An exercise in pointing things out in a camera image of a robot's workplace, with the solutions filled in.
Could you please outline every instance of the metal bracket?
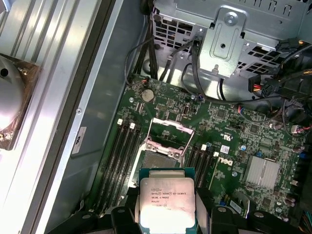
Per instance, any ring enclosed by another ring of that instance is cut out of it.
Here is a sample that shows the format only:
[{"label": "metal bracket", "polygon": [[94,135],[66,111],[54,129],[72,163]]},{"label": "metal bracket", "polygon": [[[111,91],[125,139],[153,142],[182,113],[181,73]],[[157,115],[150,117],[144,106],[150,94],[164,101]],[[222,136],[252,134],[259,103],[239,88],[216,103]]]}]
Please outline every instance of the metal bracket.
[{"label": "metal bracket", "polygon": [[[161,144],[152,141],[152,138],[150,136],[151,128],[153,123],[155,124],[161,124],[164,126],[174,126],[176,129],[188,133],[191,135],[189,141],[187,142],[185,147],[180,147],[178,149],[172,148],[172,147],[164,147]],[[183,167],[184,164],[184,153],[187,149],[187,147],[190,145],[190,142],[193,138],[195,131],[193,129],[189,129],[184,127],[182,124],[172,121],[172,120],[161,120],[159,118],[152,118],[150,128],[148,130],[147,139],[146,139],[146,145],[145,149],[153,152],[158,152],[164,155],[167,155],[168,157],[172,157],[178,160],[180,162],[181,167]]]},{"label": "metal bracket", "polygon": [[199,62],[200,68],[212,75],[228,78],[235,71],[244,45],[240,34],[246,15],[228,8],[221,8],[215,27],[207,30]]}]

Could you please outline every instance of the sticker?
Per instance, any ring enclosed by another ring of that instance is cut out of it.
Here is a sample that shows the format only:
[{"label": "sticker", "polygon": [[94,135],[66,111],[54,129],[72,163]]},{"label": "sticker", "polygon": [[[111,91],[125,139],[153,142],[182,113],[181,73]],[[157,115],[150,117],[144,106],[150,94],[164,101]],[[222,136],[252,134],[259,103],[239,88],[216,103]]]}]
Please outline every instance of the sticker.
[{"label": "sticker", "polygon": [[228,154],[229,151],[230,151],[230,147],[229,146],[225,146],[225,145],[221,146],[221,150],[220,150],[221,153]]},{"label": "sticker", "polygon": [[81,147],[83,137],[84,137],[86,130],[87,130],[87,127],[80,127],[79,133],[77,135],[77,138],[76,138],[76,141],[75,141],[75,144],[73,147],[72,154],[79,153],[79,150],[80,150],[80,147]]},{"label": "sticker", "polygon": [[242,212],[242,208],[240,208],[240,206],[237,205],[235,202],[231,201],[231,202],[230,202],[230,206],[231,206],[234,210],[236,210],[239,214]]}]

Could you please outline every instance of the capacitor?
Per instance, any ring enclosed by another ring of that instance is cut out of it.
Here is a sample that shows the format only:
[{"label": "capacitor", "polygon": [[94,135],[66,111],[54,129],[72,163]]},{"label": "capacitor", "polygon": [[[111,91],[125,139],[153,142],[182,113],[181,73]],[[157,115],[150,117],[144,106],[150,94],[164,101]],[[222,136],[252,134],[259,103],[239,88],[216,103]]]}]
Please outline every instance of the capacitor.
[{"label": "capacitor", "polygon": [[281,219],[282,219],[284,222],[288,222],[288,221],[289,221],[289,218],[288,218],[286,215],[284,215],[284,214],[281,214],[280,217],[281,217]]},{"label": "capacitor", "polygon": [[305,152],[301,152],[300,154],[299,154],[299,158],[303,158],[303,159],[305,159],[305,158],[307,158],[308,156],[307,156],[307,154],[305,153]]},{"label": "capacitor", "polygon": [[241,145],[239,148],[240,148],[240,150],[245,151],[247,149],[247,146],[246,145]]},{"label": "capacitor", "polygon": [[290,196],[290,195],[287,195],[287,196],[286,196],[286,199],[287,199],[288,201],[292,202],[292,203],[296,202],[296,199],[294,199],[294,198],[293,198],[292,196]]},{"label": "capacitor", "polygon": [[291,207],[294,207],[294,205],[295,205],[293,202],[288,201],[288,200],[285,200],[284,203],[285,203],[286,205],[288,205],[288,206],[291,206]]},{"label": "capacitor", "polygon": [[292,151],[293,151],[294,153],[301,153],[302,151],[304,151],[305,148],[306,148],[306,147],[304,147],[304,146],[296,146],[296,147],[293,147],[293,148],[292,148]]},{"label": "capacitor", "polygon": [[277,207],[277,208],[275,209],[275,211],[278,212],[278,213],[282,213],[282,208]]},{"label": "capacitor", "polygon": [[274,130],[280,130],[283,128],[283,125],[282,124],[270,124],[269,125],[271,129],[274,129]]}]

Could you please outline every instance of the white label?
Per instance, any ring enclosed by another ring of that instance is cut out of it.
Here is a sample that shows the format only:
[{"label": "white label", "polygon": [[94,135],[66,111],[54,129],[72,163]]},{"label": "white label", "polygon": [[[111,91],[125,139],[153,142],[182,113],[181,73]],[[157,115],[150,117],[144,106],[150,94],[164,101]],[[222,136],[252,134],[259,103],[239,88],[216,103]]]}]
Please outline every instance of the white label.
[{"label": "white label", "polygon": [[72,154],[79,153],[79,150],[80,150],[80,147],[81,147],[83,137],[84,137],[86,130],[87,130],[87,127],[80,127],[80,130],[78,132],[78,135],[77,135],[74,147],[73,147]]},{"label": "white label", "polygon": [[229,146],[226,146],[226,145],[222,145],[221,146],[221,150],[220,150],[221,153],[228,154],[229,151],[230,151],[230,147]]},{"label": "white label", "polygon": [[225,134],[224,134],[223,138],[224,138],[225,140],[227,140],[227,141],[231,141],[231,136],[229,136],[229,135],[225,135]]},{"label": "white label", "polygon": [[237,205],[235,202],[231,201],[231,202],[230,202],[230,206],[231,206],[234,210],[236,210],[239,214],[242,212],[242,208],[240,208],[240,206]]}]

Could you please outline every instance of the ram slot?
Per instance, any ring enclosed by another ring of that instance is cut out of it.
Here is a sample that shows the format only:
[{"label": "ram slot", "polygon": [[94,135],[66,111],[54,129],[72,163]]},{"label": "ram slot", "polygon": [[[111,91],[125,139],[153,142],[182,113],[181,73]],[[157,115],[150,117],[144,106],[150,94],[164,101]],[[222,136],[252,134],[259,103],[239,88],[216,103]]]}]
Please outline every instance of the ram slot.
[{"label": "ram slot", "polygon": [[206,187],[206,184],[207,184],[206,176],[207,176],[208,169],[211,166],[212,158],[213,158],[213,152],[212,151],[208,151],[205,153],[204,166],[202,167],[202,170],[199,174],[199,180],[198,180],[198,183],[196,185],[197,188]]},{"label": "ram slot", "polygon": [[105,187],[107,187],[107,183],[108,183],[107,178],[110,177],[110,175],[114,171],[114,165],[117,163],[117,158],[118,158],[117,156],[121,149],[120,145],[124,143],[128,129],[129,129],[129,126],[127,123],[122,126],[121,131],[117,133],[113,147],[110,151],[109,159],[108,159],[108,162],[106,163],[106,167],[102,176],[100,191],[98,194],[97,205],[96,205],[97,212],[100,211],[101,206],[103,205],[103,200],[105,199],[103,197],[103,194],[105,192]]},{"label": "ram slot", "polygon": [[118,203],[118,200],[119,200],[119,197],[121,195],[123,186],[126,182],[126,178],[127,178],[127,174],[129,172],[129,169],[130,169],[131,162],[133,161],[134,154],[136,153],[136,149],[138,148],[140,132],[141,132],[141,127],[137,126],[135,134],[133,135],[133,137],[131,139],[130,148],[127,151],[125,166],[124,166],[124,169],[121,173],[120,186],[118,187],[118,190],[117,190],[116,195],[115,195],[115,199],[110,204],[110,206],[116,206]]},{"label": "ram slot", "polygon": [[191,167],[191,163],[192,163],[192,159],[194,158],[195,154],[196,154],[196,151],[197,151],[197,147],[194,146],[192,149],[191,149],[191,153],[190,153],[190,156],[187,160],[187,163],[185,163],[185,167]]},{"label": "ram slot", "polygon": [[190,167],[196,167],[196,165],[197,165],[198,156],[199,156],[199,148],[198,147],[195,147],[195,148],[196,148],[196,152],[191,159]]},{"label": "ram slot", "polygon": [[205,151],[201,151],[199,153],[199,157],[198,157],[198,161],[197,161],[197,165],[195,167],[195,187],[197,188],[198,186],[198,182],[199,182],[199,178],[200,178],[200,174],[202,171],[202,168],[205,164]]},{"label": "ram slot", "polygon": [[114,195],[114,191],[116,190],[116,188],[118,187],[123,187],[123,183],[119,183],[120,181],[120,175],[122,175],[124,173],[124,169],[125,169],[125,162],[127,161],[127,159],[131,158],[131,149],[133,147],[134,141],[137,138],[137,131],[135,129],[131,129],[129,131],[129,136],[128,139],[129,141],[123,146],[124,148],[124,152],[121,154],[121,159],[120,159],[120,164],[118,165],[118,169],[116,171],[116,176],[113,179],[112,182],[112,189],[109,190],[107,197],[108,199],[105,200],[104,203],[104,209],[110,205],[110,203],[112,202],[112,196]]}]

